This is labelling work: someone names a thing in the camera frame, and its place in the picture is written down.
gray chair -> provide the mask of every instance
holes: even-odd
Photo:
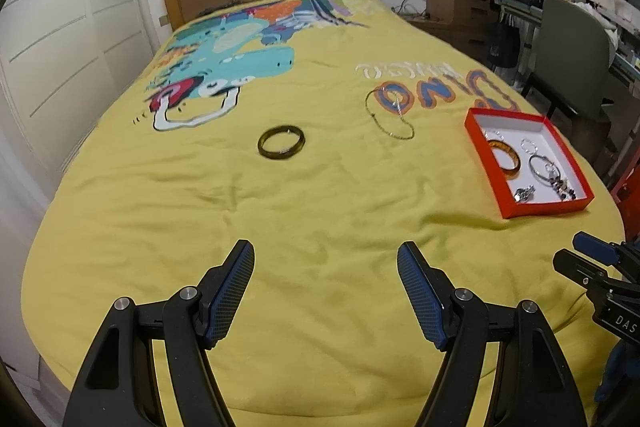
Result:
[[[587,12],[563,0],[545,0],[536,66],[522,90],[535,87],[572,122],[569,142],[591,164],[609,135],[611,121],[602,110],[608,79],[609,37]]]

silver ring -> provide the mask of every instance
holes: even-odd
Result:
[[[533,152],[531,152],[531,149],[526,146],[527,143],[530,143],[533,146]],[[522,147],[522,150],[527,154],[534,155],[538,153],[538,146],[535,144],[535,142],[533,142],[533,140],[530,140],[529,138],[523,138],[520,142],[520,147]]]
[[[504,136],[502,136],[502,133],[500,131],[498,131],[497,129],[487,129],[486,131],[483,131],[484,137],[489,140],[489,136],[490,134],[495,134],[495,136],[498,137],[498,140],[500,140],[501,142],[504,142]]]
[[[546,176],[543,176],[540,172],[536,171],[536,168],[533,166],[533,159],[534,158],[539,158],[542,161],[544,161],[545,163],[545,170],[547,172],[547,174],[549,174],[549,177],[547,178]],[[558,166],[552,162],[547,156],[543,156],[540,154],[532,154],[529,157],[529,168],[531,169],[531,172],[533,172],[533,174],[535,174],[538,178],[540,178],[542,181],[545,181],[549,184],[551,184],[553,182],[553,180],[559,178],[561,176],[561,172],[560,169],[558,168]]]

bed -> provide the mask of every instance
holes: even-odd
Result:
[[[239,426],[412,426],[442,354],[418,327],[396,269],[415,241],[485,302],[536,301],[588,412],[615,339],[553,270],[585,230],[620,241],[606,188],[583,212],[500,217],[463,121],[469,107],[534,112],[516,92],[379,0],[166,0],[173,37],[103,115],[70,165],[31,248],[25,324],[64,385],[112,302],[159,301],[197,283],[236,240],[254,275],[209,360]],[[369,104],[382,128],[365,108]],[[394,110],[401,101],[407,127]],[[258,138],[299,126],[302,151],[260,156]],[[168,425],[180,425],[162,344]],[[469,425],[481,426],[497,345]]]

necklace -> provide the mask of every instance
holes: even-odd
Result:
[[[392,93],[396,96],[396,101],[393,103],[393,106],[396,108],[396,111],[398,112],[398,117],[400,117],[400,121],[402,123],[404,123],[405,125],[409,126],[411,128],[411,136],[399,136],[398,134],[394,134],[391,131],[386,130],[384,127],[382,127],[380,125],[380,122],[378,121],[378,118],[376,118],[375,113],[373,113],[370,109],[369,109],[369,97],[375,93],[376,91],[380,91],[380,92],[385,92],[386,89],[385,87],[377,87],[376,89],[371,89],[368,93],[367,96],[364,99],[364,107],[367,110],[367,112],[369,113],[369,116],[373,119],[373,121],[376,123],[376,125],[378,126],[378,128],[380,129],[380,131],[382,131],[385,134],[388,134],[391,138],[395,138],[397,140],[411,140],[414,136],[415,136],[415,128],[412,124],[410,124],[409,122],[407,122],[404,119],[404,116],[402,115],[402,108],[400,107],[400,97],[398,96],[398,93],[393,92]]]

blue gripper pad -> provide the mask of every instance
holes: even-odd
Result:
[[[248,244],[236,259],[225,282],[222,283],[220,291],[211,303],[209,329],[205,338],[213,346],[217,341],[226,337],[246,286],[249,284],[249,279],[254,272],[254,264],[254,249]]]
[[[614,266],[620,260],[614,247],[586,232],[575,234],[573,245],[578,252],[588,255],[605,266]]]
[[[424,337],[442,349],[448,340],[442,327],[442,303],[406,245],[398,249],[398,274]]]

